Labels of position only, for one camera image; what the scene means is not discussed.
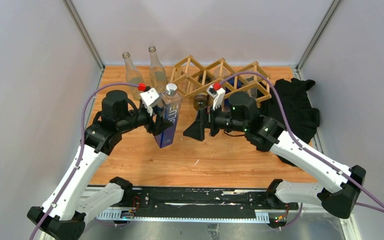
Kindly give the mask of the small clear bottle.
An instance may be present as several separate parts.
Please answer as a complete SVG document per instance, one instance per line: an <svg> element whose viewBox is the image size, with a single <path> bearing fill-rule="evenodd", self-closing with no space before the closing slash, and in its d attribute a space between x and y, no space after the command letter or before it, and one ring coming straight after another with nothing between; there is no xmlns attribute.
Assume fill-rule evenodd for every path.
<svg viewBox="0 0 384 240"><path fill-rule="evenodd" d="M223 84L220 82L227 78L229 75L229 71L224 66L218 66L213 71L213 81L217 81L216 83L222 86Z"/></svg>

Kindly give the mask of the dark labelled clear bottle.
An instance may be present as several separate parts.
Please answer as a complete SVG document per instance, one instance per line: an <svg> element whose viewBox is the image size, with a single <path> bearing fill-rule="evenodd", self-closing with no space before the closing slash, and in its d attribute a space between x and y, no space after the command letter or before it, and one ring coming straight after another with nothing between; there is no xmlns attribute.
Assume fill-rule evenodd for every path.
<svg viewBox="0 0 384 240"><path fill-rule="evenodd" d="M134 85L139 85L139 84L144 84L144 79L140 71L136 68L134 65L131 55L128 51L125 51L122 53L122 57L125 63L125 79L126 82L129 84L134 84ZM137 86L130 86L129 87L130 92L135 100L140 100L141 96L140 93L141 91L138 89Z"/></svg>

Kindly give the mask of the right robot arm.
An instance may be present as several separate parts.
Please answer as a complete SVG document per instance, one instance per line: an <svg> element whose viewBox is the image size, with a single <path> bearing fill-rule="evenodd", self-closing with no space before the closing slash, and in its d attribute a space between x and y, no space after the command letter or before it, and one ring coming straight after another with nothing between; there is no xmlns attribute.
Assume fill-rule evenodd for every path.
<svg viewBox="0 0 384 240"><path fill-rule="evenodd" d="M331 215L347 219L361 193L366 170L332 160L299 140L285 125L260 113L256 100L244 92L233 93L230 111L212 106L197 111L195 121L183 132L185 137L205 139L205 130L215 136L221 130L243 132L260 152L271 152L313 176L316 183L274 179L265 192L266 204L278 209L289 203L320 206Z"/></svg>

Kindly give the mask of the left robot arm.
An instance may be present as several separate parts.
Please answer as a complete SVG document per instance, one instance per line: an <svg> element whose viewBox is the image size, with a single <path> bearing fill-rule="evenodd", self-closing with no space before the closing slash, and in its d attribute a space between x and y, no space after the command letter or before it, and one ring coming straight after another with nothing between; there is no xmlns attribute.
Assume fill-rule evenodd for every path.
<svg viewBox="0 0 384 240"><path fill-rule="evenodd" d="M87 224L110 206L137 207L139 201L134 196L132 183L121 177L112 178L85 200L81 197L123 134L144 127L156 136L172 125L158 113L160 101L160 94L151 87L140 94L139 105L135 105L125 91L109 91L91 125L83 129L70 168L51 196L41 206L30 208L27 218L56 240L77 240Z"/></svg>

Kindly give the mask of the blue square glass bottle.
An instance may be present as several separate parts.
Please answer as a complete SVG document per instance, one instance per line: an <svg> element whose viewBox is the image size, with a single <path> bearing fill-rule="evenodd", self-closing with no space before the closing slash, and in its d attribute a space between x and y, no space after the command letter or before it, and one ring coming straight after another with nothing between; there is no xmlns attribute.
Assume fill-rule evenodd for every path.
<svg viewBox="0 0 384 240"><path fill-rule="evenodd" d="M154 139L160 148L165 148L174 142L183 99L178 92L178 86L174 83L168 83L160 96L161 103L158 104L158 111L165 120L172 123L172 126L155 136Z"/></svg>

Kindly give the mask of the clear glass bottle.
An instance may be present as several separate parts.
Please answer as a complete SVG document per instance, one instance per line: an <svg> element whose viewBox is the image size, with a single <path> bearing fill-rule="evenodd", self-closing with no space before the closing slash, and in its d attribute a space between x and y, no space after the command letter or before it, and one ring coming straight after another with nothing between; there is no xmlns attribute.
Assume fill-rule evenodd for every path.
<svg viewBox="0 0 384 240"><path fill-rule="evenodd" d="M158 93L163 93L168 84L165 68L158 58L157 49L154 45L148 47L148 52L150 56L149 76L151 84Z"/></svg>

